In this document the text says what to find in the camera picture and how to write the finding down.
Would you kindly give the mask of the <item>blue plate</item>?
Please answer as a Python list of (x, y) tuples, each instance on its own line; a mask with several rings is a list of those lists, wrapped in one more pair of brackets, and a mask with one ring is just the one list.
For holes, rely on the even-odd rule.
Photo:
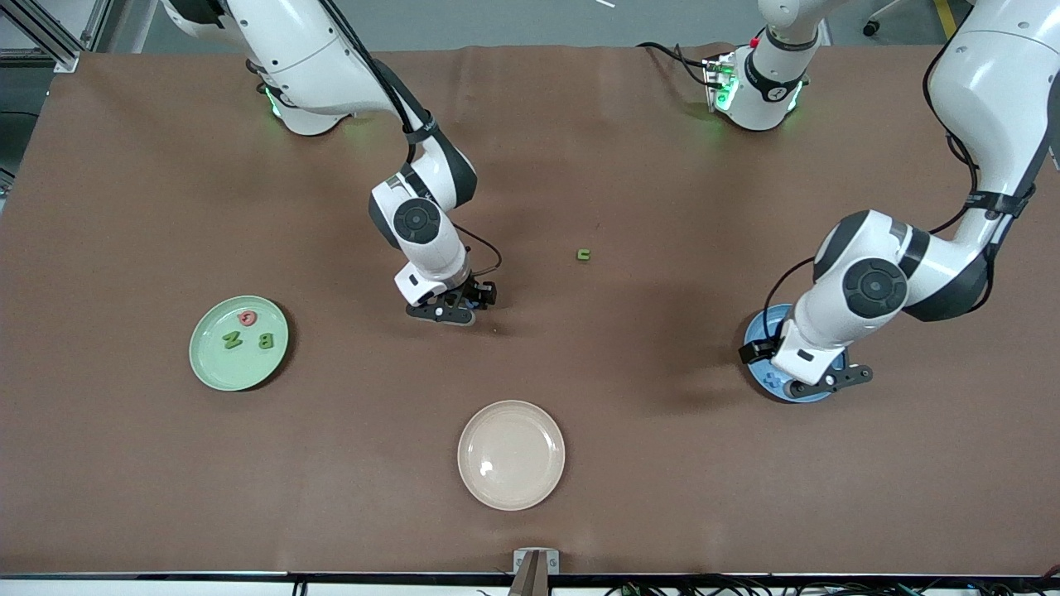
[[(783, 325), (784, 318), (788, 311), (792, 308), (791, 303), (779, 303), (779, 305), (771, 305), (767, 310), (761, 310), (752, 319), (749, 325), (746, 325), (743, 336), (743, 344), (750, 341), (753, 339), (765, 339), (766, 335), (776, 332), (776, 329)], [(770, 397), (780, 402), (791, 403), (791, 404), (809, 404), (809, 403), (795, 403), (791, 402), (784, 396), (784, 386), (779, 389), (768, 388), (768, 385), (764, 382), (764, 376), (766, 373), (776, 373), (782, 376), (785, 382), (791, 381), (792, 376), (788, 376), (783, 371), (776, 369), (768, 361), (761, 361), (757, 363), (752, 363), (752, 365), (745, 365), (747, 371), (749, 371), (753, 378), (754, 384), (758, 386), (759, 389), (764, 390)]]

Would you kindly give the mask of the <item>beige plate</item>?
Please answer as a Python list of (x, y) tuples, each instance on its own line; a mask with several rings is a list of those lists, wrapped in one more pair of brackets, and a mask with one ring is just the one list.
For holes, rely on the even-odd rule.
[(548, 411), (530, 402), (504, 400), (470, 417), (455, 464), (480, 504), (499, 512), (523, 512), (559, 486), (566, 445)]

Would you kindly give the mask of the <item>green plate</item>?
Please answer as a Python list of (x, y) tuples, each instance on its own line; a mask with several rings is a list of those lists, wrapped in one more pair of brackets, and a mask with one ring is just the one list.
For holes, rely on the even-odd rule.
[[(254, 310), (253, 327), (238, 325), (238, 313)], [(243, 343), (226, 350), (222, 336), (241, 332)], [(258, 336), (275, 335), (275, 347), (262, 350)], [(222, 392), (250, 390), (269, 380), (287, 358), (292, 339), (287, 316), (277, 303), (260, 296), (236, 296), (217, 303), (200, 318), (190, 337), (190, 369), (205, 385)]]

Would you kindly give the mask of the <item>silver base connector panel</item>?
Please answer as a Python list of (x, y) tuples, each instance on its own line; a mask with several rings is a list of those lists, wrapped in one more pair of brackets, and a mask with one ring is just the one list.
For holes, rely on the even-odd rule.
[(737, 53), (735, 51), (701, 62), (706, 82), (708, 108), (712, 113), (730, 109), (735, 91), (739, 88)]

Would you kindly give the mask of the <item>brown table mat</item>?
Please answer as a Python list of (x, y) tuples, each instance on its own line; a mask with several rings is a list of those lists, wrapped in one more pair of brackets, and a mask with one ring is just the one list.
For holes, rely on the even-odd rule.
[[(405, 156), (393, 117), (302, 138), (238, 55), (84, 57), (0, 216), (0, 572), (492, 572), (526, 546), (586, 574), (1059, 565), (1056, 166), (988, 305), (851, 348), (874, 381), (781, 404), (737, 354), (837, 220), (961, 207), (920, 91), (934, 52), (827, 46), (766, 133), (643, 49), (383, 54), (479, 174), (453, 215), (504, 268), (472, 327), (406, 316), (404, 257), (367, 214)], [(236, 296), (277, 303), (292, 339), (222, 392), (188, 348)], [(504, 400), (566, 445), (523, 512), (455, 464)]]

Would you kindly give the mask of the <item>office chair base leg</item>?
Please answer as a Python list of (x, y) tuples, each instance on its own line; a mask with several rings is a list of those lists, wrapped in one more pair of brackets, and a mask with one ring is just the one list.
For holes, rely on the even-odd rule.
[(878, 33), (879, 28), (881, 27), (882, 16), (887, 14), (887, 12), (891, 12), (894, 8), (901, 7), (901, 5), (905, 3), (905, 1), (906, 0), (887, 0), (887, 2), (882, 5), (882, 7), (874, 10), (874, 12), (872, 12), (865, 19), (865, 23), (862, 27), (862, 34), (864, 35), (864, 37), (874, 37), (874, 34)]

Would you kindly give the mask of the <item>aluminium frame profile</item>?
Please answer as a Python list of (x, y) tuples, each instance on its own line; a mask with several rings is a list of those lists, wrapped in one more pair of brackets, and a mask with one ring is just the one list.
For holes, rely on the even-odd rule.
[(75, 72), (96, 50), (116, 0), (0, 0), (0, 65), (53, 65)]

